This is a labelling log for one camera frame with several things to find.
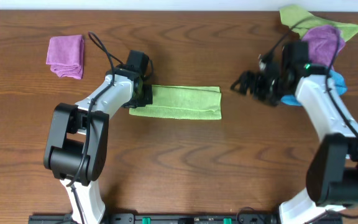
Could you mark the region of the green microfiber cloth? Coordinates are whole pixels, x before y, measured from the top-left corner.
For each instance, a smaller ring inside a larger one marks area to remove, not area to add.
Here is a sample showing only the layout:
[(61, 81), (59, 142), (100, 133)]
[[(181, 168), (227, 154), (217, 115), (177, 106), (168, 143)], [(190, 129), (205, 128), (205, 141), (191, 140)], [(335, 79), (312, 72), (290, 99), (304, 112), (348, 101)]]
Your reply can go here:
[(220, 120), (218, 86), (152, 86), (153, 103), (131, 108), (129, 114), (151, 118)]

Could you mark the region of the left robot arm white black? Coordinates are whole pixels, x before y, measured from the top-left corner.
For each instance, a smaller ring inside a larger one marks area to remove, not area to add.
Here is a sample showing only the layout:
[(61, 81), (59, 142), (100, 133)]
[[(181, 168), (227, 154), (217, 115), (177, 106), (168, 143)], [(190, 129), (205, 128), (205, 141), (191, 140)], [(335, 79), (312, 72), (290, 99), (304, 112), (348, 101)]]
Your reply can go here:
[(60, 103), (53, 111), (44, 166), (65, 187), (75, 223), (101, 223), (104, 218), (98, 179), (106, 161), (109, 121), (119, 108), (152, 103), (145, 80), (140, 70), (110, 70), (85, 99)]

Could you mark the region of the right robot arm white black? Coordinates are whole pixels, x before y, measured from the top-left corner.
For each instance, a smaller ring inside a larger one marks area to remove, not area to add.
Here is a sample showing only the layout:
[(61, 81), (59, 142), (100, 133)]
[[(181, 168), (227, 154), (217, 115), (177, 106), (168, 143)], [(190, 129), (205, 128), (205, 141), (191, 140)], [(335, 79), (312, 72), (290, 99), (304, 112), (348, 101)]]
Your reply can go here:
[(267, 223), (339, 223), (345, 209), (358, 206), (358, 123), (341, 100), (330, 67), (313, 63), (308, 44), (284, 45), (282, 61), (259, 58), (259, 71), (245, 71), (231, 85), (270, 106), (293, 95), (306, 110), (319, 137), (305, 188), (283, 202)]

